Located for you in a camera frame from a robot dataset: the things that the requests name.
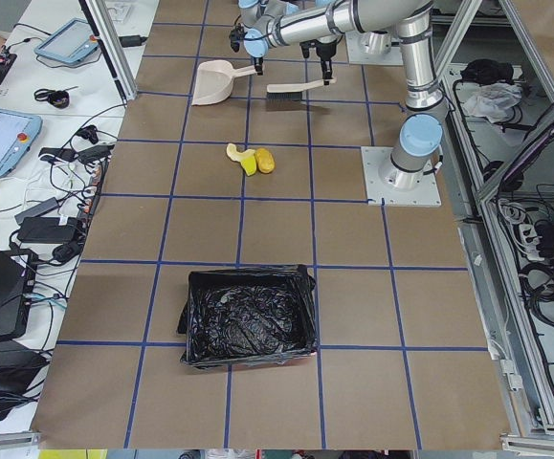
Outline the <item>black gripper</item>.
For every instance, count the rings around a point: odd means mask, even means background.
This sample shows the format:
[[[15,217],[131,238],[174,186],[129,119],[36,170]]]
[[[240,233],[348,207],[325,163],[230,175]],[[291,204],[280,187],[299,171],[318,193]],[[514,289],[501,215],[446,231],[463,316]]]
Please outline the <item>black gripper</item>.
[[[303,41],[299,44],[302,56],[304,59],[308,59],[310,56],[310,50],[316,51],[317,57],[320,59],[323,85],[328,86],[332,80],[332,58],[337,52],[339,39],[333,39],[331,41],[320,41],[319,39]]]
[[[263,57],[253,57],[253,65],[254,65],[254,68],[255,68],[255,73],[258,75],[258,76],[262,76],[263,75]]]

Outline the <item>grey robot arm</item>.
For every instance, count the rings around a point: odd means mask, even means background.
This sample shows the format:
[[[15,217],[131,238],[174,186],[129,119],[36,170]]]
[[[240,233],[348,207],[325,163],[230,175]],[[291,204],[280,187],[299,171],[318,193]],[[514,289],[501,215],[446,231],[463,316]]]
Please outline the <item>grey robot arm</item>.
[[[321,64],[321,85],[333,82],[332,58],[343,32],[335,24],[341,1],[317,1],[303,11],[288,1],[240,1],[240,23],[230,34],[231,46],[243,45],[262,75],[264,57],[271,48],[300,46],[307,58],[314,49]]]
[[[321,81],[328,85],[343,38],[351,63],[403,67],[411,114],[444,119],[446,100],[432,49],[432,1],[313,1],[308,9],[289,1],[240,1],[238,7],[231,46],[242,45],[259,73],[269,50],[298,45],[304,57],[316,51]]]

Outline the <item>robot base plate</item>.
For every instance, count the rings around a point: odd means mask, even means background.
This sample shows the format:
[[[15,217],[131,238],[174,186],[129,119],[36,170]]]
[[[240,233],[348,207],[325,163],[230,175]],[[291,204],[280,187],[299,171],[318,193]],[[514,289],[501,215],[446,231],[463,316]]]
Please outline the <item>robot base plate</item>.
[[[366,201],[371,206],[438,208],[441,198],[433,164],[427,160],[417,172],[404,172],[391,161],[391,147],[361,148]]]
[[[359,65],[402,66],[400,40],[391,31],[348,32],[345,35],[348,62]]]

